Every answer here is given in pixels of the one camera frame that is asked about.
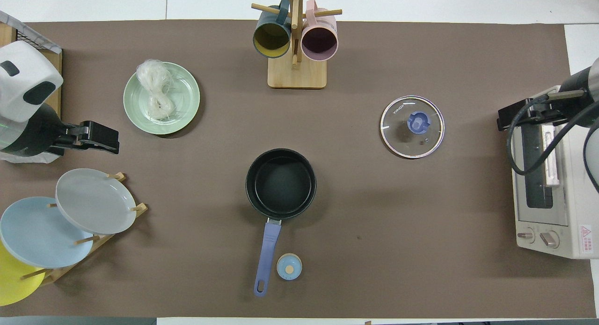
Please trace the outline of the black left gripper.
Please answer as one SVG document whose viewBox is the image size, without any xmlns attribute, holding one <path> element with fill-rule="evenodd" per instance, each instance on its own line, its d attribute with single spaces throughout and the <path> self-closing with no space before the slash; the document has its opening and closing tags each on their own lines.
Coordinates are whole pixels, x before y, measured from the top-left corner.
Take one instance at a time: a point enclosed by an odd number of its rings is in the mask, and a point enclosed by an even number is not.
<svg viewBox="0 0 599 325">
<path fill-rule="evenodd" d="M 118 131 L 94 121 L 83 121 L 79 125 L 68 125 L 61 135 L 61 148 L 74 150 L 100 150 L 117 155 L 119 153 Z"/>
</svg>

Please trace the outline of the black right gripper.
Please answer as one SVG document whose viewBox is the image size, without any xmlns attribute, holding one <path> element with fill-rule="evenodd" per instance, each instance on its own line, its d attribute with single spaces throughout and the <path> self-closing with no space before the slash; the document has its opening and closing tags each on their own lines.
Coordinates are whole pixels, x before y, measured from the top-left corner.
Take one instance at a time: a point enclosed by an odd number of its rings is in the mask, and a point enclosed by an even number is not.
<svg viewBox="0 0 599 325">
<path fill-rule="evenodd" d="M 497 128 L 498 131 L 509 129 L 511 123 L 516 126 L 522 125 L 541 125 L 541 124 L 561 124 L 562 114 L 551 108 L 548 100 L 538 98 L 526 98 L 512 105 L 498 110 Z"/>
</svg>

